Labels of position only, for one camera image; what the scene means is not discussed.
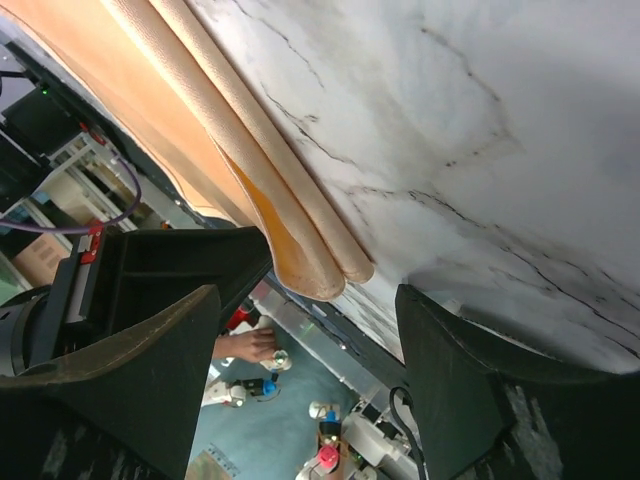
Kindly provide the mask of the person hand in background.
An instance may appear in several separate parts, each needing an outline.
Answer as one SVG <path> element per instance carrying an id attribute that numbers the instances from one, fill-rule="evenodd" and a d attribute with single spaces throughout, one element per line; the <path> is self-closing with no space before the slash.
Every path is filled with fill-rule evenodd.
<path id="1" fill-rule="evenodd" d="M 241 334 L 219 336 L 214 344 L 212 358 L 238 358 L 250 363 L 259 363 L 271 359 L 277 348 L 273 329 L 254 329 Z"/>

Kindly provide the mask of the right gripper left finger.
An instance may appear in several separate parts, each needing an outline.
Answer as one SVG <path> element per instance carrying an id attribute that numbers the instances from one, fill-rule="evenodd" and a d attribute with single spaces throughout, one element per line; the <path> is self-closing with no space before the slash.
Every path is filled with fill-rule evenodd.
<path id="1" fill-rule="evenodd" d="M 182 479 L 217 336 L 203 286 L 157 315 L 1 379 L 4 479 Z"/>

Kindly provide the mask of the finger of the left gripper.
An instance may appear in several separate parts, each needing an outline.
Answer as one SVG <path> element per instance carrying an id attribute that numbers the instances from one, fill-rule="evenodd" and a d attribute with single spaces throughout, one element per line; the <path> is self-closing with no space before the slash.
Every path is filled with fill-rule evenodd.
<path id="1" fill-rule="evenodd" d="M 272 267 L 264 235 L 231 229 L 97 230 L 59 265 L 65 307 L 59 351 L 72 353 L 160 313 L 196 289 L 216 287 L 222 332 Z"/>

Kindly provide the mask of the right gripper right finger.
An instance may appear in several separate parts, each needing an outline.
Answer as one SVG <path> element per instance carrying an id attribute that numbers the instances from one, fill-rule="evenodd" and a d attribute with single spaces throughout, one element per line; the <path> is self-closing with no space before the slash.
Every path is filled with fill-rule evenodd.
<path id="1" fill-rule="evenodd" d="M 534 353 L 402 284 L 395 310 L 432 479 L 635 479 L 639 377 Z"/>

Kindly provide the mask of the orange cloth napkin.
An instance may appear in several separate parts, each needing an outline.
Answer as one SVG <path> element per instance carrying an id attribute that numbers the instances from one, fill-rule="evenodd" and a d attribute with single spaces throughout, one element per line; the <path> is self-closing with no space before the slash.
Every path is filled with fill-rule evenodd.
<path id="1" fill-rule="evenodd" d="M 317 300 L 371 260 L 183 1 L 5 1 L 2 13 L 94 95 L 187 203 L 255 226 L 277 277 Z"/>

